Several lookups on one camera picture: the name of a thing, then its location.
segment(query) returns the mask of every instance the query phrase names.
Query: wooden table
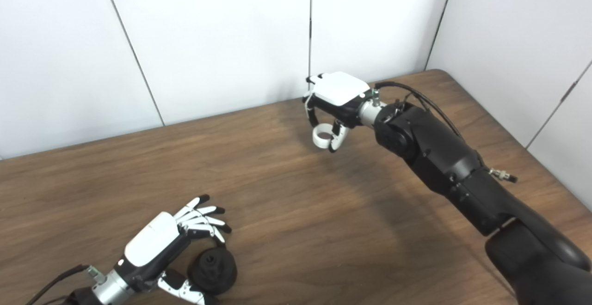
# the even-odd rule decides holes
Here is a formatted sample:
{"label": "wooden table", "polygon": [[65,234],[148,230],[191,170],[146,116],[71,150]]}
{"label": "wooden table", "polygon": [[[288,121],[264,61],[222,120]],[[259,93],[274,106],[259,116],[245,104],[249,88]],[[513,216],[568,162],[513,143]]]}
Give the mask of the wooden table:
{"label": "wooden table", "polygon": [[[459,84],[442,71],[397,80],[438,103],[488,165],[519,176],[512,193],[592,255],[592,214]],[[485,239],[445,198],[368,128],[335,154],[317,149],[298,100],[1,161],[0,303],[25,303],[78,263],[106,273],[158,212],[203,193],[234,229],[239,278],[223,305],[515,304]],[[42,301],[91,283],[76,275]],[[162,291],[128,303],[184,304]]]}

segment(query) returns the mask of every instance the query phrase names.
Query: black wire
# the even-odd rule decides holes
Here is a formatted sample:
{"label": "black wire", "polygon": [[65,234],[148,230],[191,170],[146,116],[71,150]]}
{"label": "black wire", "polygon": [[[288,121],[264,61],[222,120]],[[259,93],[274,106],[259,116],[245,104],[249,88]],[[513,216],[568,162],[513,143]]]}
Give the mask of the black wire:
{"label": "black wire", "polygon": [[70,298],[70,296],[60,296],[60,297],[57,297],[57,298],[53,298],[51,300],[48,300],[45,303],[42,303],[42,305],[50,305],[51,303],[55,303],[55,302],[61,301],[61,300],[66,300],[68,298]]}
{"label": "black wire", "polygon": [[405,95],[405,98],[403,99],[403,104],[405,104],[407,102],[407,100],[409,99],[409,96],[413,95],[413,97],[415,97],[419,103],[421,103],[421,106],[423,107],[423,109],[425,109],[425,111],[431,112],[430,108],[427,107],[426,103],[423,101],[423,99],[421,99],[420,97],[418,97],[416,94],[414,94],[413,92],[409,92],[407,95]]}
{"label": "black wire", "polygon": [[393,81],[387,81],[387,82],[378,82],[377,84],[374,85],[374,87],[376,89],[380,89],[383,88],[385,86],[396,86],[398,88],[402,88],[404,90],[407,90],[408,92],[412,92],[413,95],[415,97],[417,97],[417,99],[419,99],[420,101],[423,100],[426,103],[428,103],[431,107],[434,108],[434,110],[436,112],[438,112],[438,114],[440,114],[440,117],[442,117],[442,119],[444,119],[444,121],[446,122],[446,124],[448,125],[448,127],[450,127],[450,129],[456,134],[456,136],[460,137],[463,141],[465,141],[465,139],[463,139],[463,135],[461,135],[461,132],[459,132],[458,128],[456,128],[456,126],[454,126],[454,124],[452,123],[452,121],[450,120],[450,118],[448,118],[446,116],[446,114],[444,113],[444,111],[442,111],[442,109],[440,109],[438,107],[438,105],[436,105],[436,103],[434,103],[433,101],[431,101],[431,99],[427,98],[424,94],[422,94],[421,92],[419,92],[418,90],[411,88],[408,85],[402,84],[402,83],[398,83],[398,82],[393,82]]}
{"label": "black wire", "polygon": [[33,296],[31,298],[31,300],[27,302],[26,305],[32,305],[32,303],[35,303],[36,301],[38,301],[39,298],[41,298],[41,296],[43,296],[43,294],[47,292],[47,290],[49,290],[52,286],[54,286],[59,281],[63,280],[66,277],[70,277],[76,273],[80,273],[81,271],[84,271],[88,267],[90,267],[90,266],[89,265],[78,265],[74,268],[68,269],[64,273],[61,273],[56,278],[54,278],[51,282],[49,282],[46,286],[44,286],[43,289],[41,289],[35,296]]}

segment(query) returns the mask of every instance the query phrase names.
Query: black cylindrical object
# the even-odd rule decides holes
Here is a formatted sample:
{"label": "black cylindrical object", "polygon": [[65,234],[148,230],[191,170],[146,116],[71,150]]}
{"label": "black cylindrical object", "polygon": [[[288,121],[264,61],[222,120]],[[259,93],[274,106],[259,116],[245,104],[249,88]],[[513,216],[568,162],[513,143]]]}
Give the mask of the black cylindrical object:
{"label": "black cylindrical object", "polygon": [[234,257],[225,248],[203,251],[189,268],[191,281],[206,293],[215,295],[228,291],[236,281]]}

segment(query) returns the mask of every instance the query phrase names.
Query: white ring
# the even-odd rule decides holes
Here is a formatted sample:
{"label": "white ring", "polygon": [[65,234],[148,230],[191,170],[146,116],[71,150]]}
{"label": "white ring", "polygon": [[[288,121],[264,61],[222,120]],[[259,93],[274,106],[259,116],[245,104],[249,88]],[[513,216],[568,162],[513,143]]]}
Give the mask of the white ring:
{"label": "white ring", "polygon": [[[319,136],[321,133],[327,133],[331,135],[330,139],[323,139]],[[331,124],[318,124],[313,128],[313,143],[315,146],[321,149],[327,149],[333,140],[333,126]]]}

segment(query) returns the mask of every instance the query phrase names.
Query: robotic arm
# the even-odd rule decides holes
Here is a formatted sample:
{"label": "robotic arm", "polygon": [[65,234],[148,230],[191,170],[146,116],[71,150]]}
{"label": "robotic arm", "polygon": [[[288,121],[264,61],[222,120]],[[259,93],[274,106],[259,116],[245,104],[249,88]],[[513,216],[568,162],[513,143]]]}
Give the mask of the robotic arm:
{"label": "robotic arm", "polygon": [[[372,128],[379,145],[402,158],[429,189],[446,197],[489,237],[486,253],[516,292],[520,305],[592,303],[591,263],[586,254],[510,194],[498,180],[515,183],[518,179],[488,168],[421,92],[397,82],[380,82],[371,89],[366,82],[341,72],[311,76],[307,81],[312,88],[302,101],[315,145],[335,152],[351,128]],[[385,86],[408,90],[423,107],[406,99],[381,102],[379,90]],[[334,116],[334,124],[319,124],[315,108]],[[323,139],[320,133],[330,138]]]}
{"label": "robotic arm", "polygon": [[165,292],[197,305],[216,305],[218,301],[194,286],[183,274],[167,266],[192,240],[212,237],[219,247],[225,240],[219,230],[230,233],[224,221],[210,217],[224,208],[198,208],[210,199],[201,195],[186,204],[174,216],[161,212],[125,246],[123,256],[106,275],[89,267],[97,282],[92,287],[74,290],[63,305],[121,305],[135,293],[161,288]]}

